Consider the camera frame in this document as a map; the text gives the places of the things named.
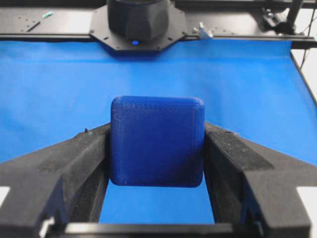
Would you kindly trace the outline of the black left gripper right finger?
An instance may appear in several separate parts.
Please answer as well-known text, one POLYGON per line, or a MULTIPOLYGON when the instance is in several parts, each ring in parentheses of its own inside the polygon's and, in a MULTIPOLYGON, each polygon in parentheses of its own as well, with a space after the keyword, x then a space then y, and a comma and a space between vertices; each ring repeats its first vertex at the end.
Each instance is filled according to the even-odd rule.
POLYGON ((316 166, 205 123, 204 172, 215 222, 316 237, 316 166))

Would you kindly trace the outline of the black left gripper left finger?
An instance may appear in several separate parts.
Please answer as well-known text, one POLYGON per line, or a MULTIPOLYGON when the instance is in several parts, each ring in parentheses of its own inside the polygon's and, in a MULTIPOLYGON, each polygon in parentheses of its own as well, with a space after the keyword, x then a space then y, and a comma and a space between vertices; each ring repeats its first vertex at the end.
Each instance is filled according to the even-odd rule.
POLYGON ((38 238, 44 222, 98 222, 109 180, 110 124, 0 165, 0 235, 38 238))

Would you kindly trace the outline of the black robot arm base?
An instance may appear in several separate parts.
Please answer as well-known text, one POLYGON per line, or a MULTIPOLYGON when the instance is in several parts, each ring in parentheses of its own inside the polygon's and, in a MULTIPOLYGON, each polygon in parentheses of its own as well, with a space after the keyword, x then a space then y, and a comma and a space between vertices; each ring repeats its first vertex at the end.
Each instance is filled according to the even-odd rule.
POLYGON ((187 36, 185 13, 168 0, 108 0, 90 36, 116 52, 160 52, 187 36))

